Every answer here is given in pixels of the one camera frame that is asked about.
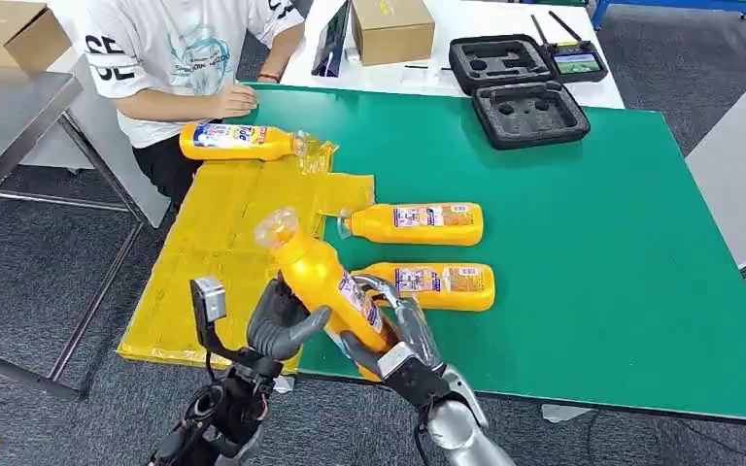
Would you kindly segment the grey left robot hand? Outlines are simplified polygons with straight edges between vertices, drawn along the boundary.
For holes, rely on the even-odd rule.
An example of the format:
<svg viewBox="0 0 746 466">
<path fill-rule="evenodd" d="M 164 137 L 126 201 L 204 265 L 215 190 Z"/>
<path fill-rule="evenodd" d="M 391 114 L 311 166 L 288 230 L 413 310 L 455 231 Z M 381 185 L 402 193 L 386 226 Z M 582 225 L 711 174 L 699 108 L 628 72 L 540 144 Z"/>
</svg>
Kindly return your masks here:
<svg viewBox="0 0 746 466">
<path fill-rule="evenodd" d="M 247 344 L 277 361 L 294 357 L 311 337 L 323 331 L 331 317 L 328 306 L 308 308 L 281 275 L 264 288 L 247 327 Z"/>
</svg>

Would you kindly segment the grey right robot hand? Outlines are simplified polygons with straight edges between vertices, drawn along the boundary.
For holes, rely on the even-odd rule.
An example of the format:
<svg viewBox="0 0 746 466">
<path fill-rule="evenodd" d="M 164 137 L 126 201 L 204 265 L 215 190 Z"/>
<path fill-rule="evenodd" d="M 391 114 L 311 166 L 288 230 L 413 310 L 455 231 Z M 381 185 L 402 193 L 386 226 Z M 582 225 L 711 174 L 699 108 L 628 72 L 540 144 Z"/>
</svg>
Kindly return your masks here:
<svg viewBox="0 0 746 466">
<path fill-rule="evenodd" d="M 354 281 L 366 291 L 373 290 L 381 294 L 393 307 L 397 337 L 397 342 L 387 351 L 373 350 L 352 332 L 343 331 L 340 338 L 346 354 L 356 364 L 382 380 L 411 360 L 418 361 L 431 370 L 443 365 L 424 312 L 414 298 L 402 296 L 394 284 L 371 275 L 356 275 Z"/>
</svg>

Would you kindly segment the person's right hand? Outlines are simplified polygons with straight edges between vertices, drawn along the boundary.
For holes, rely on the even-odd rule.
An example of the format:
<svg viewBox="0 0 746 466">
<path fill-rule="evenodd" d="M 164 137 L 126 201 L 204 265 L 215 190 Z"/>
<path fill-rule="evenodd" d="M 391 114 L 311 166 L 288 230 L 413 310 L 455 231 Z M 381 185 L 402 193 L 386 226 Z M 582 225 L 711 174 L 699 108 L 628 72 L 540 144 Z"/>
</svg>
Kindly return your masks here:
<svg viewBox="0 0 746 466">
<path fill-rule="evenodd" d="M 226 86 L 212 97 L 210 117 L 244 117 L 258 107 L 254 89 L 240 83 Z"/>
</svg>

